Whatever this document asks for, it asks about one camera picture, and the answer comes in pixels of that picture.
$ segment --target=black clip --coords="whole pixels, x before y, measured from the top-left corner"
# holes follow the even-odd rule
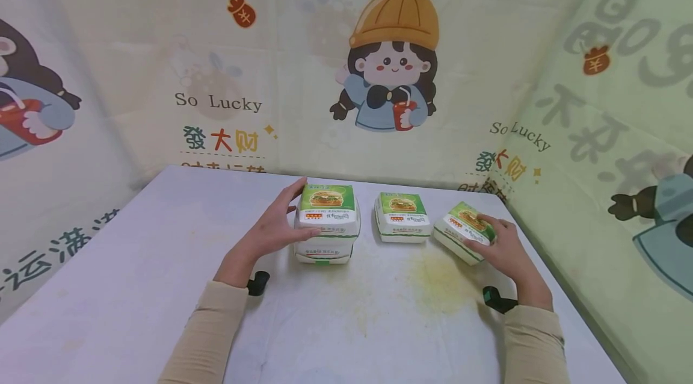
[[[265,292],[265,285],[270,278],[270,274],[267,271],[257,271],[255,273],[255,280],[248,280],[248,296],[260,297]]]
[[[518,305],[515,299],[501,297],[495,286],[487,286],[484,288],[484,303],[494,311],[502,313],[503,315]]]

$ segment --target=fabric wall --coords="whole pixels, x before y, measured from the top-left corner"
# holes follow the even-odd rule
[[[27,93],[42,137],[0,159],[0,321],[167,164],[300,173],[496,193],[621,370],[683,383],[690,260],[666,259],[689,258],[685,205],[662,218],[693,152],[675,4],[0,0],[0,37],[26,39],[0,38],[0,109],[21,107],[2,84]],[[16,124],[0,147],[32,139]]]
[[[0,322],[140,186],[58,0],[0,0]]]
[[[693,376],[692,20],[678,0],[583,0],[492,151],[487,188],[634,383]]]

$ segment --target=burger picture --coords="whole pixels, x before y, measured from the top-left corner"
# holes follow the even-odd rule
[[[484,223],[482,220],[478,220],[473,212],[460,211],[459,216],[462,221],[464,221],[467,225],[472,226],[479,232],[483,232],[483,230],[486,229],[486,223]]]
[[[389,206],[394,211],[416,211],[416,204],[414,203],[414,201],[409,199],[402,199],[400,197],[392,199],[390,201]]]
[[[336,191],[316,191],[310,197],[313,206],[342,206],[342,193]]]

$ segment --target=black bow tie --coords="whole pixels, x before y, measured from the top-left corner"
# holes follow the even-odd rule
[[[399,86],[394,89],[389,90],[384,86],[379,84],[374,84],[368,89],[368,96],[366,97],[366,104],[371,109],[380,109],[386,102],[391,102],[392,104],[397,104],[398,102],[406,102],[409,99],[409,88],[405,86]]]

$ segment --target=table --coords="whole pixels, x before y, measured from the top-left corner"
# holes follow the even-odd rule
[[[4,383],[154,383],[221,258],[295,177],[169,166],[0,327]],[[502,315],[482,288],[514,297],[486,262],[469,267],[434,240],[382,243],[379,192],[418,193],[433,220],[461,200],[512,220],[488,194],[351,184],[361,236],[347,265],[262,258],[272,278],[250,298],[229,383],[493,383],[504,362]],[[565,331],[573,384],[624,383],[539,259]]]

